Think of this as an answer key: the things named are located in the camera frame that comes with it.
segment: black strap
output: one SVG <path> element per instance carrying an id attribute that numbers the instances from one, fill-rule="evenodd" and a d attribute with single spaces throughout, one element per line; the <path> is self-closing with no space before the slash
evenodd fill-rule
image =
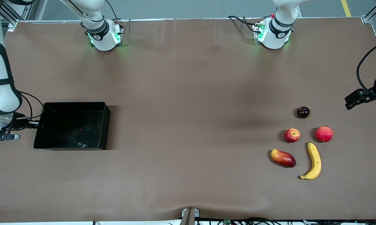
<path id="1" fill-rule="evenodd" d="M 282 31 L 282 30 L 278 30 L 276 27 L 274 27 L 273 25 L 273 20 L 270 20 L 270 23 L 269 23 L 269 27 L 270 27 L 270 31 L 276 36 L 276 38 L 278 39 L 282 39 L 284 38 L 290 31 L 291 29 L 288 29 L 288 30 L 285 30 L 285 31 Z"/>
<path id="2" fill-rule="evenodd" d="M 95 40 L 103 40 L 103 37 L 109 32 L 109 24 L 106 20 L 103 21 L 103 24 L 101 27 L 95 30 L 91 30 L 86 28 L 89 35 L 95 39 Z"/>
<path id="3" fill-rule="evenodd" d="M 13 84 L 13 83 L 14 83 L 14 80 L 12 77 L 0 80 L 0 86 L 5 85 L 5 84 Z"/>
<path id="4" fill-rule="evenodd" d="M 292 25 L 294 25 L 295 22 L 293 22 L 292 24 L 284 24 L 284 23 L 281 23 L 280 21 L 277 20 L 277 17 L 274 16 L 274 21 L 276 22 L 277 25 L 279 25 L 280 27 L 292 27 Z"/>

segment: pink apple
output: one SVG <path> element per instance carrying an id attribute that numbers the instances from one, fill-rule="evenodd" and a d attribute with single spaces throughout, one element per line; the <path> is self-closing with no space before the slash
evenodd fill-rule
<path id="1" fill-rule="evenodd" d="M 334 131 L 328 126 L 322 126 L 316 130 L 316 138 L 321 142 L 328 142 L 333 138 Z"/>
<path id="2" fill-rule="evenodd" d="M 299 140 L 300 137 L 301 133 L 295 128 L 288 129 L 284 133 L 284 139 L 290 143 L 294 143 L 295 141 Z"/>

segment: red apple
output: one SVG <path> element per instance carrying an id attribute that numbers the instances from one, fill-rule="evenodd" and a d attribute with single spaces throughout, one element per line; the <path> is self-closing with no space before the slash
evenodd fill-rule
<path id="1" fill-rule="evenodd" d="M 274 160 L 274 162 L 288 168 L 292 168 L 297 164 L 295 158 L 291 154 L 277 149 L 273 149 L 271 151 L 271 158 Z"/>
<path id="2" fill-rule="evenodd" d="M 294 143 L 295 141 L 299 140 L 301 137 L 301 133 L 294 128 L 288 129 L 284 133 L 284 139 L 290 143 Z"/>
<path id="3" fill-rule="evenodd" d="M 334 131 L 328 126 L 322 126 L 316 130 L 316 138 L 321 142 L 328 142 L 333 138 Z"/>

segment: banana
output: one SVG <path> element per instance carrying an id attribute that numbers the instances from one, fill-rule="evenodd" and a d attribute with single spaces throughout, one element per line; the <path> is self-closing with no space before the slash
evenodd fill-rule
<path id="1" fill-rule="evenodd" d="M 308 143 L 308 151 L 312 159 L 312 169 L 306 175 L 301 176 L 301 179 L 314 180 L 320 175 L 321 159 L 317 148 L 313 143 Z"/>

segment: black plastic bin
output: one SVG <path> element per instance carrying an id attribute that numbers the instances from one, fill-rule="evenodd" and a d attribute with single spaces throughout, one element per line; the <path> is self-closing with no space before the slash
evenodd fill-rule
<path id="1" fill-rule="evenodd" d="M 106 149 L 110 110 L 104 102 L 47 102 L 34 148 L 49 150 Z"/>

